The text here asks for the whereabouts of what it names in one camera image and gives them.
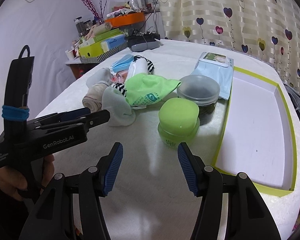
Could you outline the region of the person's left hand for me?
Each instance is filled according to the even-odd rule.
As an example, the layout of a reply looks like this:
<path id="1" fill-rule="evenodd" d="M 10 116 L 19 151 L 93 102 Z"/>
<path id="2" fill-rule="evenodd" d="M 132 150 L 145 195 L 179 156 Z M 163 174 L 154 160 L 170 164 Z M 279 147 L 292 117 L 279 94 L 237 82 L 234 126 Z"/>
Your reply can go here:
<path id="1" fill-rule="evenodd" d="M 53 162 L 55 161 L 54 155 L 48 155 L 43 161 L 43 178 L 42 186 L 46 187 L 53 177 L 55 167 Z M 0 168 L 0 189 L 2 192 L 8 194 L 10 197 L 18 201 L 24 200 L 18 193 L 17 189 L 26 190 L 27 181 L 25 177 L 18 171 L 9 167 Z"/>

